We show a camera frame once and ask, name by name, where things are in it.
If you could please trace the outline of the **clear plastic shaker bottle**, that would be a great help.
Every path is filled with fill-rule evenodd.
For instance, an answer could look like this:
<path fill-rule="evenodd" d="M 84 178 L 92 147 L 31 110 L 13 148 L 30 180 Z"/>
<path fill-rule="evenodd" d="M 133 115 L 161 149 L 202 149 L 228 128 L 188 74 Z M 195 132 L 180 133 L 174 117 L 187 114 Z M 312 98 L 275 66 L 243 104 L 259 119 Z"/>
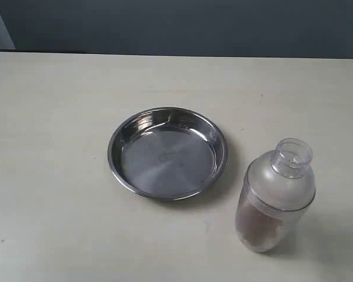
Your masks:
<path fill-rule="evenodd" d="M 316 195 L 312 158 L 306 142 L 287 138 L 248 166 L 235 215 L 246 248 L 270 251 L 295 228 Z"/>

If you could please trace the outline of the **round stainless steel plate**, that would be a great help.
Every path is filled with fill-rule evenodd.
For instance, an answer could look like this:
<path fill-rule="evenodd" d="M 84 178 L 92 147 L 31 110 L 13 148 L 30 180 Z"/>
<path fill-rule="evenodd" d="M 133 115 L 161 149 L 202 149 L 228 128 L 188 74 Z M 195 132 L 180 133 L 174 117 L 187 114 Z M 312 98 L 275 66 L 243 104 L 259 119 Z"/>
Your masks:
<path fill-rule="evenodd" d="M 222 175 L 228 158 L 225 136 L 192 110 L 158 107 L 136 113 L 113 132 L 109 168 L 129 191 L 165 202 L 193 197 Z"/>

